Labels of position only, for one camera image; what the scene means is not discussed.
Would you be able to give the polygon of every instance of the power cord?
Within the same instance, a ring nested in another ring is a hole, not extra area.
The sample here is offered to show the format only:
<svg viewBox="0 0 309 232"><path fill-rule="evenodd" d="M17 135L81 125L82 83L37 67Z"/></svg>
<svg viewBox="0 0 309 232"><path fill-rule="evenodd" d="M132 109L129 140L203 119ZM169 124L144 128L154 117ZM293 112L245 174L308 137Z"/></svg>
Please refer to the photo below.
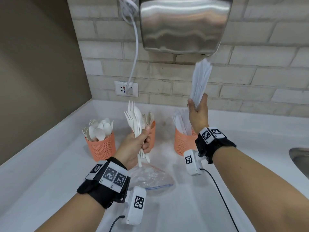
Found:
<svg viewBox="0 0 309 232"><path fill-rule="evenodd" d="M221 194L221 191L219 190L219 187L218 187L216 181L214 180L213 176L212 176L212 175L210 174L210 172L208 172L206 169L200 168L200 170L206 171L206 172L211 176L211 178L212 178L212 180L214 181L214 184L216 185L216 187L217 187L217 189L218 189L218 191L219 191L219 194L220 194L220 196L221 196L221 198L222 198L222 200L223 200L223 202L224 202L224 205L225 205L227 211L229 212L229 215L230 215L230 217L231 217L231 219L232 219L232 222L234 223L234 226L235 226L237 232L239 232L239 230L238 230L238 228L237 228L237 226L236 226L236 224L235 224L235 222L234 222L234 219L233 219L233 217L232 217L232 215L231 215L231 213L230 213L230 210L229 210L229 208L227 207L226 202L225 202L225 200L224 200L224 198L223 198L223 196L222 196L222 194Z"/></svg>
<svg viewBox="0 0 309 232"><path fill-rule="evenodd" d="M127 88L126 88L126 94L132 94L132 89L130 88L130 81L132 79L133 73L134 73L134 69L135 69L135 65L136 65L136 61L137 61L137 55L138 55L138 35L137 35L137 27L134 21L134 13L138 12L138 6L135 4L137 0L119 0L120 3L120 12L121 12L121 16L123 18L124 21L126 21L126 23L133 25L134 28L134 33L135 33L135 43L136 43L136 47L135 47L135 58L133 61L133 66L132 66L132 70L131 70L131 74L127 83ZM127 15L129 15L131 21L129 21L126 16L125 13Z"/></svg>
<svg viewBox="0 0 309 232"><path fill-rule="evenodd" d="M119 217L117 217L117 218L116 218L116 220L114 220L114 222L113 222L113 224L112 224L111 228L109 229L109 232L111 232L111 231L112 231L112 228L113 228L114 224L115 224L115 223L116 223L116 221L117 221L118 219L120 219L120 218L125 218L125 215L119 216Z"/></svg>

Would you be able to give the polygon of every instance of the orange mesh cup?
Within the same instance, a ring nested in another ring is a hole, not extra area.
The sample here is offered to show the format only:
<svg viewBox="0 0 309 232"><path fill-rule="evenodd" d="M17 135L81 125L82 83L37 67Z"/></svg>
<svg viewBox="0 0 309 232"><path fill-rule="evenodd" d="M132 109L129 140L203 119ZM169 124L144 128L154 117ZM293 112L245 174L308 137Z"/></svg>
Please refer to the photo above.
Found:
<svg viewBox="0 0 309 232"><path fill-rule="evenodd" d="M180 133L177 129L175 130L174 149L178 155L183 156L183 153L185 151L190 149L196 149L195 140L197 139L197 134L194 132L194 130L192 130L192 136L187 136Z"/></svg>
<svg viewBox="0 0 309 232"><path fill-rule="evenodd" d="M155 121L151 124L151 131L150 131L150 149L155 146Z"/></svg>
<svg viewBox="0 0 309 232"><path fill-rule="evenodd" d="M90 142L86 139L86 142L91 155L96 162L99 160L107 160L116 153L114 132L112 132L112 134L103 141Z"/></svg>

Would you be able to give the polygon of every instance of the wall socket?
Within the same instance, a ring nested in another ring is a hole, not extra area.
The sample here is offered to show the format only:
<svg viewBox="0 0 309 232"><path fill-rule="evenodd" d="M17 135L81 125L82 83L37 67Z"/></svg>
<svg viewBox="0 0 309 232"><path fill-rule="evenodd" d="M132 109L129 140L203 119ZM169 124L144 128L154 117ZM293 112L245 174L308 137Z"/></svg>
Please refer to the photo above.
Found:
<svg viewBox="0 0 309 232"><path fill-rule="evenodd" d="M138 84L130 82L130 86L127 87L127 83L124 81L114 81L116 95L138 97Z"/></svg>

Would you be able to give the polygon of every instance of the forearm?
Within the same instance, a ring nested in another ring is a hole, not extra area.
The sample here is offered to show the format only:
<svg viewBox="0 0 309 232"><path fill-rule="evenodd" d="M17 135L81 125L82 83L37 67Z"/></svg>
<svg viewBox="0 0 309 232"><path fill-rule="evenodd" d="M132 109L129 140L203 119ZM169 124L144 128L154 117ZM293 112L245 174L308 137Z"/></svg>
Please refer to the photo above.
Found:
<svg viewBox="0 0 309 232"><path fill-rule="evenodd" d="M234 147L213 162L257 232L308 230L309 200L284 179Z"/></svg>
<svg viewBox="0 0 309 232"><path fill-rule="evenodd" d="M76 194L36 232L95 232L105 209L88 194Z"/></svg>

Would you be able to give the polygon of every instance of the stainless steel sink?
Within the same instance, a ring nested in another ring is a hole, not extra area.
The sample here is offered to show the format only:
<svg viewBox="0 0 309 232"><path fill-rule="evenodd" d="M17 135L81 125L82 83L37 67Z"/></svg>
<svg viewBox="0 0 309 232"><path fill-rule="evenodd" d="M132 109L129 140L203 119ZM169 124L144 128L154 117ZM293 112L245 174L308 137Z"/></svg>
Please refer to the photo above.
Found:
<svg viewBox="0 0 309 232"><path fill-rule="evenodd" d="M309 148L292 148L289 154L293 163L309 179Z"/></svg>

